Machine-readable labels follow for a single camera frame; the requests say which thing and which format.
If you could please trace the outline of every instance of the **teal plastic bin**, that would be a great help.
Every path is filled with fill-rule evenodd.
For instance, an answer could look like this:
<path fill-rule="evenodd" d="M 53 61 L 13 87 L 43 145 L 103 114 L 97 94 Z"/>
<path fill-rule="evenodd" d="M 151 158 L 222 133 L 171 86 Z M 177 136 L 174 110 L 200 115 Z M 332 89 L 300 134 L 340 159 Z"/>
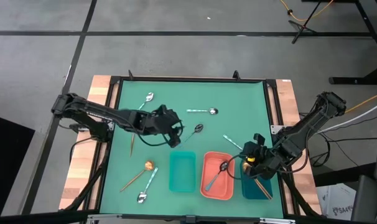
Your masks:
<path fill-rule="evenodd" d="M 169 190 L 173 192 L 194 192 L 195 153 L 173 151 L 169 157 Z"/>
<path fill-rule="evenodd" d="M 244 198 L 267 200 L 268 198 L 265 196 L 262 190 L 256 185 L 254 179 L 250 179 L 247 175 L 244 174 L 243 162 L 241 162 L 240 164 L 240 173 L 241 173 L 241 187 L 242 187 Z M 270 180 L 264 180 L 262 179 L 262 177 L 258 177 L 258 180 L 263 185 L 263 187 L 267 190 L 270 196 L 273 197 Z"/>

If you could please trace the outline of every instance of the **orange plastic container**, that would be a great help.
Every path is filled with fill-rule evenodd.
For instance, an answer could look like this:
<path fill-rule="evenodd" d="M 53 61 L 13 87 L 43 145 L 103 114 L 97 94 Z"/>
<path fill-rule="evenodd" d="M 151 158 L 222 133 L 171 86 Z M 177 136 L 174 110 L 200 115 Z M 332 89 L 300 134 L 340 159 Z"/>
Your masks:
<path fill-rule="evenodd" d="M 223 152 L 207 152 L 203 157 L 202 180 L 201 180 L 201 194 L 207 198 L 218 200 L 229 200 L 233 196 L 234 179 L 231 178 L 227 171 L 223 171 L 214 181 L 209 191 L 205 187 L 212 181 L 212 179 L 219 173 L 220 164 L 228 161 L 232 156 Z M 234 175 L 234 160 L 228 166 L 229 172 Z"/>

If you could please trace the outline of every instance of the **spoon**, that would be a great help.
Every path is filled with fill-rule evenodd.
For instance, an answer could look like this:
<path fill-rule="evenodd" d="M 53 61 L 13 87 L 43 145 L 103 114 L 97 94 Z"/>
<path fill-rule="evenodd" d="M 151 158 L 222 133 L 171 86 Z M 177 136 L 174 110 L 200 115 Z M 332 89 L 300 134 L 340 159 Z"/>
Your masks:
<path fill-rule="evenodd" d="M 148 93 L 146 96 L 145 102 L 137 110 L 140 110 L 147 102 L 150 102 L 153 99 L 153 97 L 154 97 L 153 93 Z"/>
<path fill-rule="evenodd" d="M 186 110 L 187 112 L 209 112 L 210 114 L 218 114 L 219 110 L 216 108 L 210 108 L 209 110 Z"/>
<path fill-rule="evenodd" d="M 147 183 L 146 189 L 144 189 L 143 192 L 140 192 L 139 195 L 137 196 L 137 202 L 138 203 L 143 203 L 145 201 L 145 199 L 147 198 L 147 193 L 146 193 L 147 189 L 149 188 L 152 179 L 156 175 L 157 170 L 158 170 L 158 167 L 156 167 L 156 169 L 154 169 L 154 171 L 152 172 L 152 175 L 151 175 L 151 177 L 149 179 L 149 182 Z"/>
<path fill-rule="evenodd" d="M 228 163 L 227 161 L 225 162 L 222 162 L 220 164 L 220 167 L 219 167 L 219 173 L 211 180 L 211 182 L 205 187 L 205 190 L 206 191 L 209 191 L 212 187 L 212 184 L 215 182 L 216 178 L 218 178 L 219 174 L 222 172 L 222 171 L 225 171 L 227 170 L 227 167 L 228 167 Z"/>
<path fill-rule="evenodd" d="M 148 93 L 147 96 L 146 96 L 145 102 L 137 110 L 140 110 L 147 102 L 150 102 L 153 99 L 153 97 L 154 97 L 153 93 Z M 131 139 L 131 154 L 130 154 L 130 157 L 132 157 L 133 143 L 134 143 L 134 134 L 132 134 L 132 139 Z"/>
<path fill-rule="evenodd" d="M 196 127 L 194 128 L 194 132 L 191 133 L 191 135 L 189 137 L 187 137 L 186 140 L 183 141 L 183 143 L 187 142 L 187 140 L 189 140 L 191 138 L 191 136 L 193 136 L 195 133 L 200 133 L 203 129 L 203 124 L 198 124 L 196 125 Z"/>
<path fill-rule="evenodd" d="M 131 183 L 133 183 L 138 177 L 140 177 L 140 175 L 142 175 L 144 171 L 146 170 L 150 171 L 153 169 L 154 169 L 154 163 L 152 161 L 146 161 L 146 163 L 144 164 L 144 169 L 138 175 L 133 177 L 133 179 L 129 181 L 129 183 L 127 183 L 121 190 L 119 190 L 119 192 L 122 192 L 123 190 L 125 190 L 126 187 L 131 185 Z"/>
<path fill-rule="evenodd" d="M 235 145 L 239 150 L 241 150 L 241 151 L 243 150 L 243 148 L 241 146 L 239 146 L 239 145 L 237 145 L 237 143 L 233 142 L 233 140 L 231 140 L 231 138 L 227 137 L 227 135 L 224 134 L 223 137 L 225 139 L 227 139 L 227 141 L 229 141 L 230 143 L 232 143 L 233 145 Z"/>

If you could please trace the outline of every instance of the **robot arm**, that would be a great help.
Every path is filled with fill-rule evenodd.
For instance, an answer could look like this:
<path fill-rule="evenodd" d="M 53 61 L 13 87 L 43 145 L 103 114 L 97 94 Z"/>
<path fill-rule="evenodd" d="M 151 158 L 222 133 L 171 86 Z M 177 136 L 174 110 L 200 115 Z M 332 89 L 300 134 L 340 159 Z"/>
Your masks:
<path fill-rule="evenodd" d="M 52 113 L 57 118 L 71 118 L 89 129 L 93 139 L 107 142 L 110 139 L 107 123 L 94 120 L 91 116 L 115 122 L 125 131 L 140 134 L 167 134 L 170 147 L 180 143 L 178 133 L 183 127 L 173 128 L 181 120 L 173 110 L 168 110 L 165 105 L 151 113 L 139 110 L 115 110 L 98 103 L 87 101 L 74 93 L 59 95 L 53 105 Z"/>
<path fill-rule="evenodd" d="M 254 135 L 255 142 L 247 142 L 240 154 L 246 161 L 246 174 L 270 179 L 276 172 L 288 168 L 301 156 L 307 141 L 332 117 L 345 114 L 346 101 L 332 92 L 323 92 L 312 111 L 293 127 L 282 128 L 275 136 L 273 147 L 264 146 L 264 138 Z"/>

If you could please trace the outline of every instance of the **wooden chopstick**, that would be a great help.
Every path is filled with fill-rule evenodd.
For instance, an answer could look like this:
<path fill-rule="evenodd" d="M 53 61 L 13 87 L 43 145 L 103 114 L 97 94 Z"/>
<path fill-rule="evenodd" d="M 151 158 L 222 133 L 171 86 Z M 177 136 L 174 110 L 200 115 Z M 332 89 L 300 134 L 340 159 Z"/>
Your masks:
<path fill-rule="evenodd" d="M 270 196 L 269 192 L 263 187 L 263 185 L 259 182 L 258 179 L 255 179 L 255 183 L 256 183 L 256 185 L 258 185 L 259 189 L 261 189 L 261 191 L 263 192 L 263 194 L 264 194 L 269 200 L 271 200 L 272 197 Z"/>
<path fill-rule="evenodd" d="M 130 155 L 130 157 L 132 157 L 133 143 L 134 143 L 134 134 L 132 134 L 132 140 L 131 140 L 131 155 Z"/>

